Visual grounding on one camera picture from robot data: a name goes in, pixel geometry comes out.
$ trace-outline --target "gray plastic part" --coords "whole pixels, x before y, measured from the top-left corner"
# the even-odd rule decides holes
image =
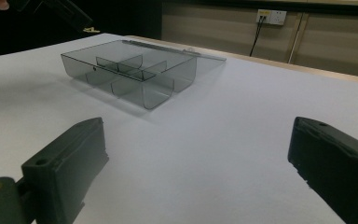
[[[17,183],[0,177],[0,224],[71,224],[109,158],[101,118],[79,122],[22,165]]]

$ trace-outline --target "power socket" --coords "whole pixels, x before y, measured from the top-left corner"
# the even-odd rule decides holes
[[[286,11],[272,10],[269,16],[269,24],[283,25],[285,18],[286,18]]]
[[[261,22],[260,18],[264,16],[266,18],[263,20],[263,23],[268,24],[270,15],[271,15],[271,10],[258,9],[257,17],[255,18],[255,22]]]

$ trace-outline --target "wall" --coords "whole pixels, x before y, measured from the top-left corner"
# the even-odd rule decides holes
[[[248,55],[256,12],[165,3],[162,40]],[[295,45],[294,64],[358,76],[358,17],[288,12],[284,26],[262,27],[254,56],[288,63],[287,52]]]

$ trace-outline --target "dark background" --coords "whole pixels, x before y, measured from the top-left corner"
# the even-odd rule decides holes
[[[37,5],[40,0],[31,0]],[[358,16],[358,6],[253,0],[72,0],[102,33],[161,39],[162,4],[201,4]],[[0,11],[0,55],[91,36],[79,33],[46,6],[36,13]]]
[[[161,1],[73,0],[101,33],[161,37]],[[93,34],[79,33],[42,5],[35,14],[0,11],[0,55],[40,48]]]

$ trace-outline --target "wooden panel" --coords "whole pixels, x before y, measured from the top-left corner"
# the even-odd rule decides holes
[[[358,76],[358,17],[311,14],[294,64]]]

